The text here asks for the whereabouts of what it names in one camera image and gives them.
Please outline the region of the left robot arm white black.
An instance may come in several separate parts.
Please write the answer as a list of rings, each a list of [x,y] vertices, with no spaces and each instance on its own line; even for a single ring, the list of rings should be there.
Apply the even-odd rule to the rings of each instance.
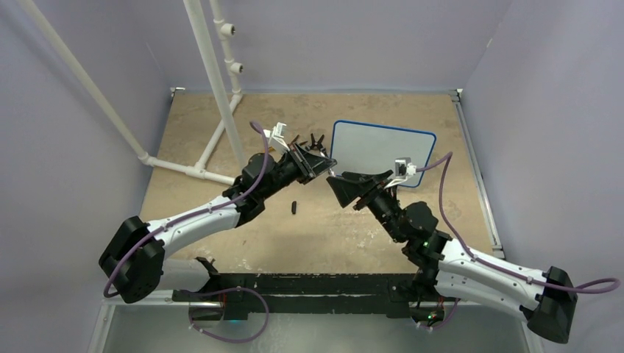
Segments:
[[[302,185],[336,165],[331,157],[290,146],[279,160],[257,153],[249,158],[233,185],[192,210],[153,221],[124,220],[99,258],[107,276],[104,297],[120,296],[127,304],[146,298],[165,274],[175,252],[209,235],[241,227],[265,210],[268,198],[293,182]]]

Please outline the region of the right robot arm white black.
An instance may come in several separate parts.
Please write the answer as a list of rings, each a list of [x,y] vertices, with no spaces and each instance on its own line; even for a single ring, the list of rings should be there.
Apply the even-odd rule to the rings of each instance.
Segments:
[[[437,228],[426,202],[401,207],[390,191],[390,172],[345,172],[327,177],[341,207],[368,209],[418,269],[411,289],[422,299],[435,295],[490,306],[526,323],[530,331],[566,344],[578,301],[569,274],[517,265],[474,250]]]

